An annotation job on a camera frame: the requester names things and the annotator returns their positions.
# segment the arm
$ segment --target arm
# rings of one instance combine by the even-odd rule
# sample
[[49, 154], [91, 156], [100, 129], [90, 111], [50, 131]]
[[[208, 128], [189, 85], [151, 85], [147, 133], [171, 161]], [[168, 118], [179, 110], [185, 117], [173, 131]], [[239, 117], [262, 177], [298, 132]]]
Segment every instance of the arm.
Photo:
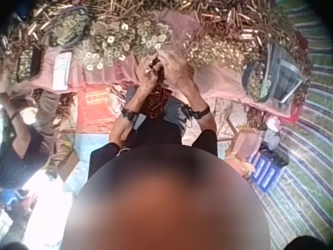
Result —
[[[139, 113], [148, 95], [149, 92], [138, 88], [133, 98], [126, 104], [125, 109]], [[117, 144], [119, 148], [121, 148], [126, 141], [130, 131], [132, 130], [133, 125], [134, 124], [131, 121], [127, 120], [121, 115], [111, 129], [109, 142], [113, 142]]]
[[[156, 59], [156, 57], [157, 55], [152, 55], [147, 56], [141, 60], [136, 71], [139, 79], [139, 88], [137, 89], [133, 98], [126, 104], [125, 109], [139, 113], [147, 96], [156, 86], [158, 82], [158, 70], [162, 65], [156, 64], [154, 65], [152, 72], [147, 71], [147, 69], [151, 68], [152, 62], [154, 59]], [[132, 130], [133, 125], [134, 124], [131, 121], [127, 120], [121, 115], [110, 131], [109, 142], [115, 143], [119, 148], [121, 148], [125, 143], [130, 131]]]
[[[193, 111], [203, 111], [207, 108], [208, 104], [201, 97], [199, 90], [194, 82], [189, 82], [187, 88], [182, 94], [187, 98]], [[212, 112], [197, 120], [201, 131], [212, 130], [215, 134], [217, 132], [216, 122]]]
[[19, 113], [17, 114], [17, 110], [12, 105], [7, 94], [1, 94], [1, 101], [10, 119], [12, 119], [11, 123], [16, 134], [12, 147], [17, 155], [23, 159], [31, 141], [31, 134], [28, 130], [28, 126], [24, 123], [21, 115]]
[[[187, 98], [193, 111], [203, 111], [207, 103], [193, 81], [193, 69], [186, 59], [176, 51], [159, 51], [159, 59], [164, 67], [165, 75], [175, 84]], [[216, 123], [211, 112], [197, 120], [202, 131], [212, 130], [216, 133]]]

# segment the bracelet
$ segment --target bracelet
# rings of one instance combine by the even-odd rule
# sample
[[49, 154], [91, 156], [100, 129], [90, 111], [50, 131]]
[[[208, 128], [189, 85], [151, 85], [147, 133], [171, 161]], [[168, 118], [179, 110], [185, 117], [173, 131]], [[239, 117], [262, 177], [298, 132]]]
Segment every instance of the bracelet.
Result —
[[190, 106], [184, 105], [181, 110], [188, 119], [194, 117], [196, 120], [199, 120], [205, 115], [209, 114], [210, 107], [207, 104], [207, 108], [205, 108], [203, 111], [193, 111], [193, 109]]
[[122, 111], [121, 111], [121, 114], [123, 115], [124, 118], [126, 118], [127, 120], [135, 123], [136, 122], [136, 119], [138, 117], [138, 114], [129, 110], [129, 109], [126, 109], [124, 108]]

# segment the green striped fabric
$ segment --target green striped fabric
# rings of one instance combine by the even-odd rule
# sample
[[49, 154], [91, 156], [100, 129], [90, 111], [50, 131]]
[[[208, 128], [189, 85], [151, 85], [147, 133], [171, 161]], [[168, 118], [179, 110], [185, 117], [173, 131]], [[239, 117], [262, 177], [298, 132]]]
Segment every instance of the green striped fabric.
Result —
[[309, 42], [311, 86], [299, 121], [281, 130], [278, 152], [289, 159], [268, 193], [254, 187], [271, 233], [271, 249], [301, 235], [332, 239], [332, 42], [320, 19], [300, 0], [276, 1]]

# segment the black shirt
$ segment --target black shirt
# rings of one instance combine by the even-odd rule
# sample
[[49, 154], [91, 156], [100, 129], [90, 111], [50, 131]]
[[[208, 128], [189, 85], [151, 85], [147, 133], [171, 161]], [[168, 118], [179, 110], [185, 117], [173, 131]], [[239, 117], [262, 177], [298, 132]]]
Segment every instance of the black shirt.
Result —
[[1, 143], [0, 148], [0, 187], [20, 189], [48, 160], [49, 155], [41, 150], [43, 137], [29, 127], [31, 141], [21, 159], [12, 147], [12, 141]]
[[[151, 144], [182, 144], [179, 127], [162, 119], [146, 118], [137, 131], [132, 130], [125, 148], [135, 149]], [[204, 130], [192, 147], [217, 156], [216, 134], [212, 130]], [[119, 151], [120, 148], [114, 143], [108, 143], [93, 151], [90, 156], [88, 179], [103, 165], [114, 159]]]

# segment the wristwatch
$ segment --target wristwatch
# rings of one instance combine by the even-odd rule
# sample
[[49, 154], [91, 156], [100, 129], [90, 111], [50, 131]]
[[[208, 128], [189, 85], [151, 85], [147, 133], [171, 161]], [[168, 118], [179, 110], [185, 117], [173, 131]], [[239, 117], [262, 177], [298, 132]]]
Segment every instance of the wristwatch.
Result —
[[205, 108], [203, 111], [193, 111], [190, 106], [184, 105], [182, 107], [182, 112], [187, 117], [187, 119], [194, 117], [196, 120], [199, 120], [210, 112], [210, 107], [207, 105], [207, 108]]
[[138, 117], [138, 113], [133, 112], [133, 111], [131, 111], [131, 110], [129, 110], [129, 109], [126, 109], [126, 108], [124, 108], [124, 109], [121, 111], [121, 113], [122, 113], [123, 117], [126, 118], [127, 120], [129, 120], [129, 121], [131, 121], [131, 122], [133, 122], [133, 123], [136, 122], [137, 117]]

